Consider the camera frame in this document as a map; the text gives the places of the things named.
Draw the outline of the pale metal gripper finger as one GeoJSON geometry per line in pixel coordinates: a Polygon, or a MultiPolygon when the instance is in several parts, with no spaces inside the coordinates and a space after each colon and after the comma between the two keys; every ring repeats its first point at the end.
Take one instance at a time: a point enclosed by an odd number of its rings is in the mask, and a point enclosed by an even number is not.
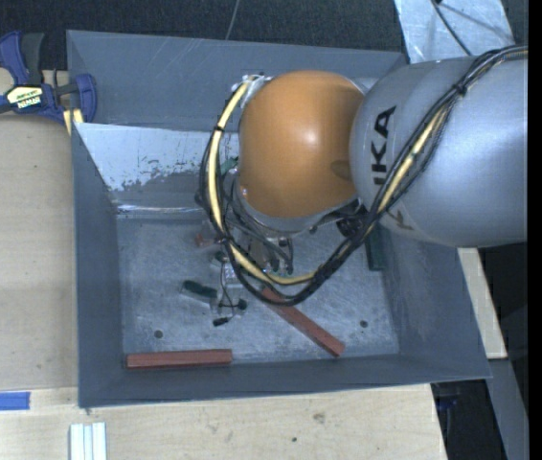
{"type": "Polygon", "coordinates": [[[212,274],[217,278],[215,286],[187,279],[181,283],[180,293],[209,305],[240,305],[241,299],[230,291],[234,287],[229,284],[234,277],[234,271],[226,264],[213,265],[212,274]]]}
{"type": "Polygon", "coordinates": [[[220,327],[243,315],[248,309],[248,302],[243,298],[235,300],[223,289],[213,300],[211,309],[214,315],[213,326],[220,327]]]}

